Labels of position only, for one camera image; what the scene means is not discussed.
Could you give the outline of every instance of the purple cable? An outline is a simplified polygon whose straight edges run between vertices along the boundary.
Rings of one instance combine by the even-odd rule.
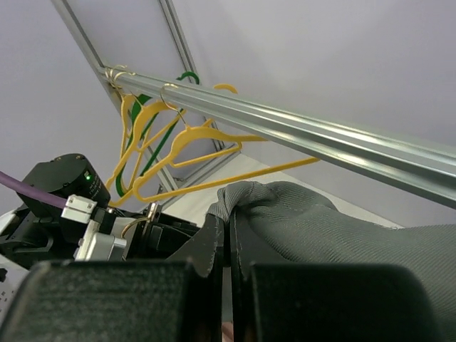
[[[23,194],[27,197],[34,198],[37,201],[47,203],[57,208],[63,209],[66,204],[65,198],[48,194],[47,192],[41,191],[40,189],[31,187],[30,185],[24,182],[20,182],[11,176],[8,176],[6,173],[3,173],[2,171],[0,171],[0,184],[3,184],[5,187],[8,187],[11,190],[18,192],[19,194]]]

